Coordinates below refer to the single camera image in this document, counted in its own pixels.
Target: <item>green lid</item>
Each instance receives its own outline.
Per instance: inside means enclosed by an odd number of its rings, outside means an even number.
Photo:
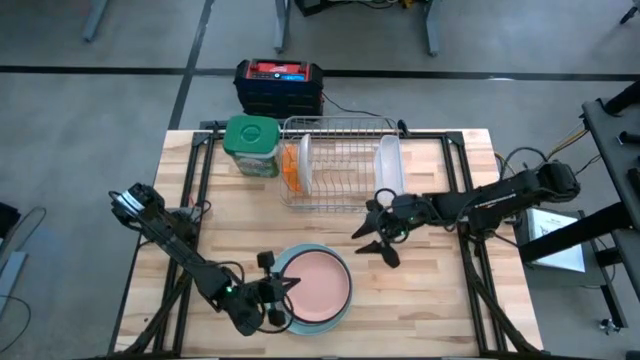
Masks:
[[[280,127],[276,119],[265,116],[240,115],[229,119],[224,134],[224,151],[268,154],[278,144]]]

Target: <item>white paper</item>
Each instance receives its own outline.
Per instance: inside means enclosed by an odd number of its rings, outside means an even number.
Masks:
[[[569,216],[558,215],[538,209],[528,209],[527,219],[529,222],[529,239],[532,241],[578,221],[578,219]],[[585,272],[582,245],[580,244],[538,259],[533,263],[536,265]]]

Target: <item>green container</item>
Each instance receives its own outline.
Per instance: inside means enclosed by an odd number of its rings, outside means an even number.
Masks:
[[[264,116],[234,116],[227,123],[224,151],[247,176],[278,176],[278,121]]]

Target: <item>gray floor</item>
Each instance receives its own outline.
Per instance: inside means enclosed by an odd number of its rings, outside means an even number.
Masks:
[[[184,66],[203,4],[112,0],[96,42],[85,44],[86,1],[2,1],[0,65]],[[293,9],[290,49],[281,57],[340,69],[640,73],[640,19],[616,25],[629,7],[627,0],[445,0],[436,59],[425,54],[417,8],[351,5],[306,19]],[[273,13],[271,1],[217,0],[198,66],[274,57]],[[30,258],[14,292],[30,303],[33,318],[3,359],[107,351],[135,235],[113,219],[106,192],[153,181],[180,80],[0,74],[0,201],[23,212],[48,209],[27,245]],[[402,118],[413,128],[489,128],[496,150],[507,153],[521,145],[549,149],[577,124],[583,101],[627,85],[330,78],[325,90],[344,107]],[[196,77],[180,128],[240,112],[231,78]],[[559,158],[577,168],[595,153],[587,136]],[[521,159],[516,163],[533,160]],[[591,212],[617,201],[601,163],[580,180],[579,198],[558,209]],[[630,328],[608,337],[595,327],[607,316],[600,292],[531,289],[545,348],[603,359],[640,350],[640,304],[621,266],[615,284]],[[21,329],[24,315],[19,304],[8,306],[0,347]]]

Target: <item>battery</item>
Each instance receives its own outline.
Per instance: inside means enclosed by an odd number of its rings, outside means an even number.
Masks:
[[[246,114],[277,119],[322,115],[322,69],[316,64],[244,60],[233,83]]]

